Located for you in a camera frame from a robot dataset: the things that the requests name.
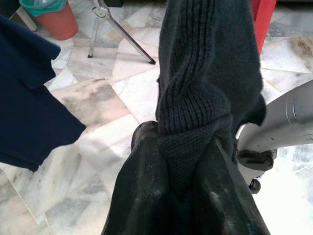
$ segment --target metal tripod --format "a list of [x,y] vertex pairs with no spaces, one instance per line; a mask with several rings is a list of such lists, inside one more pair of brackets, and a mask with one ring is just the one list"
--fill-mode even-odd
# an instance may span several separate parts
[[148,62],[152,65],[155,65],[155,60],[123,29],[123,27],[113,19],[108,6],[104,3],[103,0],[94,0],[95,7],[92,8],[92,11],[96,15],[93,25],[92,38],[88,53],[88,58],[92,58],[94,42],[97,38],[97,33],[100,25],[100,20],[107,20]]

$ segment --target navy blue cloth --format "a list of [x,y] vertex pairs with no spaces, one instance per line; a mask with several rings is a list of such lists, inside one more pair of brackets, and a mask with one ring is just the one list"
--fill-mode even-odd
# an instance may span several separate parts
[[0,161],[36,171],[86,128],[43,85],[60,48],[0,16]]

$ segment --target red object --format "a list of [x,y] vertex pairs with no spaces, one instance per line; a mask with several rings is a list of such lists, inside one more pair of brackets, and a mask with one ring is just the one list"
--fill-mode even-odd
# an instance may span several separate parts
[[276,0],[250,0],[254,19],[254,30],[259,52],[261,53]]
[[68,2],[62,11],[45,13],[36,18],[57,40],[71,38],[78,32],[78,25]]

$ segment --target chair caster wheel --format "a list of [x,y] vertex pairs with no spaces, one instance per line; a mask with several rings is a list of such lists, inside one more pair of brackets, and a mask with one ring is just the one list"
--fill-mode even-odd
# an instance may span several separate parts
[[257,194],[261,189],[260,181],[253,179],[251,181],[251,184],[249,185],[249,189],[250,189],[251,194]]

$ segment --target marble tile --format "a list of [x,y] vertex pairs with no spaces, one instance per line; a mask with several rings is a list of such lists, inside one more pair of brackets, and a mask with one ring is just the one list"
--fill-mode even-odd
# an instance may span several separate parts
[[8,168],[8,167],[11,167],[10,165],[8,165],[8,164],[5,164],[5,163],[1,163],[0,162],[0,171],[1,172],[3,172],[6,168]]
[[303,198],[306,186],[289,168],[283,170],[283,166],[275,162],[274,168],[262,176],[262,188],[253,196],[254,200],[272,235],[310,235],[313,210]]
[[121,80],[112,85],[139,123],[155,120],[159,68]]
[[36,24],[37,25],[37,30],[36,34],[42,36],[42,37],[52,37],[52,35],[48,32],[48,30],[46,28],[44,28],[43,26],[41,26],[39,23]]
[[282,93],[313,80],[311,73],[261,69],[261,74],[264,80]]
[[166,3],[155,3],[150,13],[150,18],[147,22],[147,28],[161,28],[166,12]]
[[36,223],[38,224],[38,226],[30,233],[30,235],[53,235],[53,232],[48,225],[45,214],[39,216],[36,220]]
[[67,62],[70,58],[70,53],[74,47],[74,42],[73,40],[67,39],[63,41],[56,40],[52,37],[46,37],[44,36],[45,39],[48,41],[58,45],[61,48],[61,52],[58,55],[58,57],[52,61],[52,67],[54,69],[64,69],[65,66],[67,65]]
[[131,153],[131,142],[132,135],[129,135],[98,154],[88,156],[90,164],[96,169],[110,196],[113,194],[117,175]]
[[54,149],[36,172],[14,166],[4,169],[36,219],[95,175],[78,150],[74,144]]
[[110,195],[130,154],[131,139],[137,126],[138,122],[129,114],[82,136],[77,142],[79,152],[90,162]]
[[295,172],[294,166],[298,163],[293,161],[295,150],[296,146],[278,148],[274,169],[279,172]]
[[313,170],[305,167],[298,171],[296,175],[301,179],[302,182],[304,182],[306,188],[304,198],[313,207]]
[[67,67],[65,67],[60,72],[60,74],[57,75],[53,79],[51,84],[48,85],[48,89],[49,89],[49,91],[53,91],[53,90],[61,89],[64,87],[68,87],[68,86],[76,84],[76,83],[77,83],[77,80],[75,79],[75,77],[73,76],[71,71],[69,71],[69,69]]
[[278,41],[285,40],[285,39],[287,39],[287,37],[271,37],[271,36],[267,36],[265,38],[264,45],[271,44],[271,43],[276,43]]
[[52,94],[86,125],[84,134],[129,114],[105,79],[79,82]]
[[298,145],[294,147],[292,160],[294,162],[313,164],[311,153],[313,152],[313,144]]
[[144,28],[150,20],[152,9],[153,3],[148,3],[124,21],[133,28]]
[[94,176],[46,212],[53,234],[101,234],[110,200],[101,180]]
[[118,53],[112,71],[110,83],[141,74],[143,72],[159,67],[158,59],[154,58],[156,65],[149,62],[139,55]]
[[290,25],[285,25],[278,22],[270,24],[268,37],[312,37],[313,31],[307,31]]
[[90,40],[90,38],[85,34],[83,33],[80,29],[78,29],[78,32],[72,37],[73,41],[74,41],[74,46],[75,45],[75,39],[88,39]]
[[[159,28],[134,28],[130,35],[152,57],[158,57]],[[118,46],[118,53],[139,55],[139,52],[123,39]]]
[[57,69],[57,68],[53,68],[54,72],[55,72],[55,75],[59,75],[60,72],[62,71],[62,69]]
[[270,19],[270,21],[274,22],[274,21],[282,18],[283,16],[290,14],[291,12],[292,12],[291,9],[285,7],[283,4],[278,3],[275,6],[275,10],[272,14],[272,18]]
[[68,3],[76,19],[79,19],[86,12],[90,12],[95,6],[93,0],[68,0]]
[[123,7],[110,7],[111,14],[117,22],[122,22],[146,4],[145,1],[125,1]]
[[313,56],[310,38],[288,38],[263,47],[261,68],[311,73]]
[[87,10],[86,12],[81,14],[78,18],[76,18],[79,30],[83,32],[88,38],[91,38],[92,36],[95,17],[96,17],[95,14],[91,11],[90,8],[90,10]]
[[109,79],[115,63],[117,49],[94,48],[93,57],[87,58],[88,47],[75,47],[68,62],[68,68],[78,81]]
[[138,122],[131,114],[101,126],[93,132],[83,135],[76,142],[79,153],[87,159],[91,156],[99,156],[108,147],[131,136],[137,126]]
[[311,24],[313,21],[312,10],[312,4],[298,6],[296,11],[276,20],[276,22],[301,28],[307,31],[313,31],[313,26]]
[[301,169],[308,167],[309,165],[306,163],[302,163],[302,162],[292,162],[293,166],[292,166],[292,171],[293,172],[298,172]]
[[[122,27],[123,27],[123,29],[125,29],[125,31],[126,32],[128,32],[128,33],[130,33],[131,31],[132,31],[132,27],[128,24],[128,23],[126,23],[126,22],[122,22],[121,24],[120,24]],[[114,29],[112,29],[111,31],[109,31],[108,33],[106,33],[105,35],[103,35],[102,37],[100,37],[100,38],[98,38],[98,39],[100,39],[100,40],[108,40],[108,41],[110,41],[110,42],[114,42],[114,43],[116,43],[116,45],[118,45],[120,42],[121,42],[121,40],[123,39],[124,37],[114,28]]]
[[4,173],[0,173],[0,234],[27,235],[37,228],[35,219]]
[[49,80],[49,81],[47,81],[46,83],[44,83],[44,86],[45,87],[49,87],[51,84],[52,84],[52,82],[55,80],[55,78],[52,78],[51,80]]
[[279,92],[265,80],[263,80],[263,89],[261,91],[261,94],[266,104],[271,103],[273,100],[277,99],[282,95],[281,92]]
[[115,29],[113,28],[113,26],[108,21],[106,21],[106,20],[101,21],[99,29],[98,29],[97,38],[105,38],[105,36],[107,34],[110,34],[110,32],[113,32],[114,30]]
[[127,22],[133,28],[161,28],[166,11],[166,3],[150,2],[128,17]]

